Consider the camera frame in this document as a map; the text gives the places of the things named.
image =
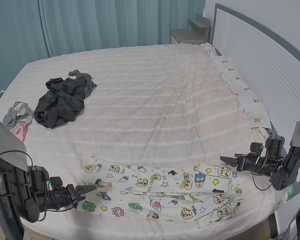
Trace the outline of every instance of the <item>nightstand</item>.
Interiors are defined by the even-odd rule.
[[[209,42],[210,20],[197,13],[195,19],[188,19],[188,21],[195,26],[195,29],[172,29],[170,43],[200,45]]]

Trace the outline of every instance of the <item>curtain fold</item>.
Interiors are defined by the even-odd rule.
[[[168,44],[203,10],[204,0],[0,0],[0,90],[42,58]]]

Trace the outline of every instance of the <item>pink garment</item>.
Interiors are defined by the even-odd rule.
[[[20,141],[24,142],[25,135],[27,134],[27,123],[26,122],[18,122],[11,130]]]

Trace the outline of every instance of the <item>pillow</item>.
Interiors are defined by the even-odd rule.
[[[228,84],[229,89],[237,96],[247,117],[249,126],[251,128],[264,127],[271,129],[269,115],[265,107],[249,85],[236,71],[236,67],[226,56],[218,56],[211,44],[203,43],[201,46],[208,52],[209,56],[218,66],[222,78]]]

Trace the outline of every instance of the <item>mattress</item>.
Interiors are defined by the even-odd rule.
[[[221,164],[219,157],[248,153],[263,142],[263,128],[251,128],[220,68],[201,45],[174,44],[84,51],[28,63],[0,99],[0,121],[15,101],[35,109],[50,78],[79,70],[98,87],[74,122],[46,129],[34,120],[24,144],[36,165],[64,185],[79,183],[91,157],[149,167]],[[226,239],[265,220],[284,193],[259,191],[251,174],[238,179],[244,202],[236,217],[203,228],[182,222],[91,215],[76,210],[48,213],[24,225],[58,239]],[[258,177],[259,187],[266,179]]]

